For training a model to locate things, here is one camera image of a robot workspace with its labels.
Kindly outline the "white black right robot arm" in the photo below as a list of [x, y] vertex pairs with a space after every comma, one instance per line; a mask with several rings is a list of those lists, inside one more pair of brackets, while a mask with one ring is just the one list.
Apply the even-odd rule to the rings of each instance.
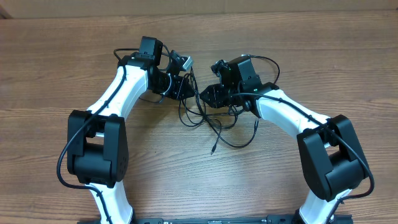
[[217, 61], [211, 71], [220, 82], [208, 86], [200, 99], [212, 108], [240, 106], [297, 140], [310, 191], [295, 214], [277, 216], [278, 222], [352, 223], [349, 215], [336, 215], [338, 207], [367, 197], [375, 185], [352, 122], [342, 114], [331, 118], [316, 113], [289, 98], [275, 82], [261, 82], [253, 58]]

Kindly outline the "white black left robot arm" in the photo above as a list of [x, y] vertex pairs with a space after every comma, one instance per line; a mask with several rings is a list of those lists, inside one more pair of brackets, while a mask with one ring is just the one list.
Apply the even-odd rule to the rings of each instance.
[[129, 162], [126, 120], [147, 90], [161, 98], [194, 96], [188, 78], [193, 59], [169, 50], [154, 37], [143, 36], [137, 49], [126, 49], [118, 60], [114, 80], [86, 110], [68, 117], [67, 143], [57, 161], [59, 182], [71, 189], [89, 190], [100, 212], [98, 223], [137, 223], [127, 200], [123, 179]]

